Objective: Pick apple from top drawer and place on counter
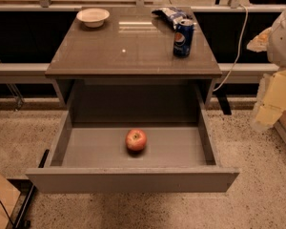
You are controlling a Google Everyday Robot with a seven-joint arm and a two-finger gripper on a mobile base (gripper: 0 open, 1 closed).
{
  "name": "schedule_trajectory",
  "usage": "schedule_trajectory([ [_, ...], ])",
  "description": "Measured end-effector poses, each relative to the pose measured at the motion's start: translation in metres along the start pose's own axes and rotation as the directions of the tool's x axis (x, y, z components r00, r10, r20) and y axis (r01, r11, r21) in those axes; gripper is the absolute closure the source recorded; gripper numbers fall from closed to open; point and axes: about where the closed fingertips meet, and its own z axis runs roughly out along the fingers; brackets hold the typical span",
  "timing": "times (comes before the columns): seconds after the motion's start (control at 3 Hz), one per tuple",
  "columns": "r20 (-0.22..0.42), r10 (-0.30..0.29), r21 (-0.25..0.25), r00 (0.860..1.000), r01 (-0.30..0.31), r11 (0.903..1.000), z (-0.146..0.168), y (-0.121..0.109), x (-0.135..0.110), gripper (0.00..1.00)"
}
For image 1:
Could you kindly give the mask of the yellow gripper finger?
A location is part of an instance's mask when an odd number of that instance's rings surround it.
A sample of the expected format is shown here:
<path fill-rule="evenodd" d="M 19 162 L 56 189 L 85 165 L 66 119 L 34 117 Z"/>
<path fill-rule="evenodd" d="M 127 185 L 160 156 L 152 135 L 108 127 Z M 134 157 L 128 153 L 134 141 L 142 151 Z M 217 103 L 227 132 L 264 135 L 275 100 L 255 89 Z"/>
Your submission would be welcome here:
<path fill-rule="evenodd" d="M 272 128 L 286 111 L 286 69 L 264 74 L 259 82 L 251 126 L 258 132 Z"/>
<path fill-rule="evenodd" d="M 252 52 L 266 52 L 269 48 L 269 37 L 272 28 L 267 28 L 255 36 L 248 44 L 247 49 Z"/>

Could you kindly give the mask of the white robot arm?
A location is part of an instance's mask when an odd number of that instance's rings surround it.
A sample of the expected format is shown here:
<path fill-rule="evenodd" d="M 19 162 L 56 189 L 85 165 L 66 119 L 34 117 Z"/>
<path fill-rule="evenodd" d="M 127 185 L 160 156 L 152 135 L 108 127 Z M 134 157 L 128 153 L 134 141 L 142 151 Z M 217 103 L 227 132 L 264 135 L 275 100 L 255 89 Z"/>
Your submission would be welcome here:
<path fill-rule="evenodd" d="M 259 82 L 252 127 L 258 132 L 272 128 L 286 111 L 286 9 L 273 25 L 247 44 L 252 52 L 266 52 L 278 66 L 276 73 L 264 74 Z"/>

